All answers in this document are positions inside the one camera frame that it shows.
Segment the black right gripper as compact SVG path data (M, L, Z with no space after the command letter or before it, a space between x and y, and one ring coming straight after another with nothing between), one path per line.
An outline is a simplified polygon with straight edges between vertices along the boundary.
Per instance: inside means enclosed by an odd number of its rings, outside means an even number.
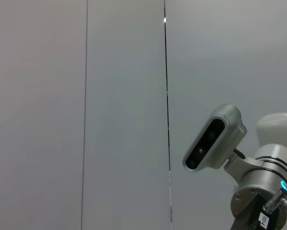
M287 221L287 211L281 201L287 191L238 191L231 199L235 218L232 230L280 230Z

